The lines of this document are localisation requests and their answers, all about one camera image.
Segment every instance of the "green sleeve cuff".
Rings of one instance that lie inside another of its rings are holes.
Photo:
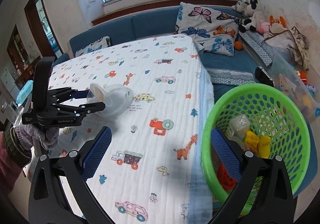
[[[10,158],[19,166],[24,167],[31,161],[31,151],[25,151],[16,138],[14,128],[3,133],[3,142]]]

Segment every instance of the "beige cloth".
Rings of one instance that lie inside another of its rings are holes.
[[[277,34],[267,32],[263,37],[265,38],[265,42],[271,47],[285,47],[291,49],[294,54],[294,60],[299,65],[302,65],[305,71],[309,70],[309,41],[296,27]]]

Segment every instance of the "orange fox plush toy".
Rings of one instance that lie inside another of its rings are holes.
[[[271,32],[272,33],[281,33],[282,31],[286,30],[286,22],[285,19],[280,16],[279,19],[274,19],[273,16],[271,15],[269,18],[269,22],[271,25]]]

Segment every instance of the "small basketball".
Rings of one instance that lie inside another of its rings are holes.
[[[235,50],[242,51],[243,50],[243,44],[240,41],[235,42]]]

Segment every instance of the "pink sleeve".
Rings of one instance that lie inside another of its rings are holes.
[[[3,132],[0,132],[0,185],[10,193],[21,173],[21,168],[11,160],[3,142]]]

